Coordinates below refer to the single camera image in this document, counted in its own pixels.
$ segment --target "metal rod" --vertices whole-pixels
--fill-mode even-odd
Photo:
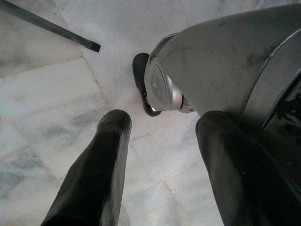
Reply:
[[[45,20],[42,17],[39,17],[31,12],[28,12],[25,9],[18,7],[6,0],[0,0],[0,10],[3,10],[3,11],[5,11],[11,15],[14,15],[22,20],[25,20],[36,26],[44,28],[50,32],[53,32],[60,36],[63,36],[74,42],[77,42],[78,44],[81,44],[81,45],[85,46],[86,48],[91,49],[95,52],[99,52],[99,49],[100,49],[99,44],[97,44],[91,40],[85,39],[75,33],[72,33],[70,31],[68,31],[48,20]]]

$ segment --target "black rubber leg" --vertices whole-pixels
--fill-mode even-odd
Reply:
[[[131,132],[121,110],[107,113],[70,167],[42,226],[117,226]]]
[[[144,73],[149,56],[150,55],[148,55],[147,53],[140,53],[135,56],[133,60],[133,73],[136,86],[139,89],[142,98],[144,110],[149,116],[154,117],[158,116],[161,112],[153,111],[146,99],[147,93],[144,84]]]

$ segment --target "gray metal pole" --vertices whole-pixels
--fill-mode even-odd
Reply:
[[[70,31],[68,31],[52,22],[49,22],[48,20],[45,20],[42,17],[39,17],[31,12],[28,12],[25,9],[18,7],[6,0],[0,0],[0,10],[3,10],[4,12],[14,15],[22,20],[25,20],[36,26],[44,28],[55,34],[61,35],[74,42],[77,42],[78,44],[81,44],[81,45],[85,46],[86,48],[91,49],[95,52],[99,52],[99,49],[100,49],[99,44],[97,44],[91,40],[85,39],[75,33],[72,33]]]

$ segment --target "marble floor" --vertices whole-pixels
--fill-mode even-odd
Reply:
[[[39,225],[110,109],[132,118],[119,226],[221,226],[196,113],[147,116],[131,63],[194,24],[298,0],[10,0],[95,53],[0,11],[0,225]]]

